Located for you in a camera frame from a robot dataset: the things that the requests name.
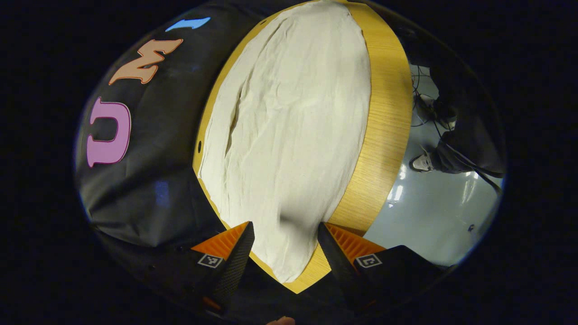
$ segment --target shiny floor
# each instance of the shiny floor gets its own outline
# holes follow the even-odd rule
[[[418,92],[437,98],[438,89],[428,77],[429,69],[420,67],[418,71],[415,65],[410,68],[414,86],[420,73]],[[417,112],[415,108],[412,125],[421,124]],[[432,122],[411,128],[398,177],[364,237],[385,248],[405,245],[434,264],[449,266],[459,262],[479,241],[498,197],[475,172],[452,175],[412,171],[408,163],[423,153],[421,146],[435,148],[438,139]],[[502,179],[489,178],[502,186]]]

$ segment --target white cloth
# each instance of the white cloth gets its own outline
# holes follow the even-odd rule
[[[271,21],[219,89],[199,177],[230,227],[253,221],[253,252],[281,282],[301,274],[345,192],[370,92],[361,29],[325,0]]]

